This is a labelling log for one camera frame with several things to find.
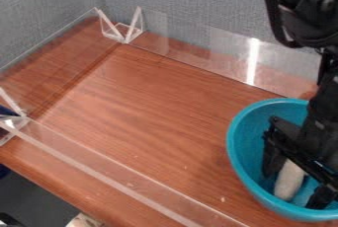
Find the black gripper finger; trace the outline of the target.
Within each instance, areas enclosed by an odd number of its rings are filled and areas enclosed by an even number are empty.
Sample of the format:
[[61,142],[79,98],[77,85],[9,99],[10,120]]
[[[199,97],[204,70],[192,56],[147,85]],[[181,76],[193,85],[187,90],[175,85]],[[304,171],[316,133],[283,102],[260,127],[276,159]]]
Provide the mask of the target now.
[[330,186],[319,186],[311,195],[304,207],[323,209],[338,197],[338,190]]
[[263,171],[263,175],[267,178],[282,170],[284,161],[286,161],[286,156],[279,150],[279,148],[276,147],[276,145],[272,142],[266,141],[262,171]]

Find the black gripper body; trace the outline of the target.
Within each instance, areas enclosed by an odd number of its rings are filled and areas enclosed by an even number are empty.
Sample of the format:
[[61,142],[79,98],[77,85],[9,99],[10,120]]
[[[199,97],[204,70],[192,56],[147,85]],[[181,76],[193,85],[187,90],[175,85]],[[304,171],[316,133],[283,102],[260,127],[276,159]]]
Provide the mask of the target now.
[[338,190],[338,104],[324,99],[307,103],[303,123],[270,117],[264,142],[272,142],[290,160],[318,181]]

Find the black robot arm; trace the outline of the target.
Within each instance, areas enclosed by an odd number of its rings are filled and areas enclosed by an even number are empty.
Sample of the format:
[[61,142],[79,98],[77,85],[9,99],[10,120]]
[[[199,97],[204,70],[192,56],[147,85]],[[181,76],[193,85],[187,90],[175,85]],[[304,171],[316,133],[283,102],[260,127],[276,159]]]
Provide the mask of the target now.
[[274,194],[290,200],[306,176],[318,187],[306,202],[323,209],[338,201],[338,0],[264,0],[275,39],[320,54],[316,93],[300,125],[270,117],[263,174],[278,177]]

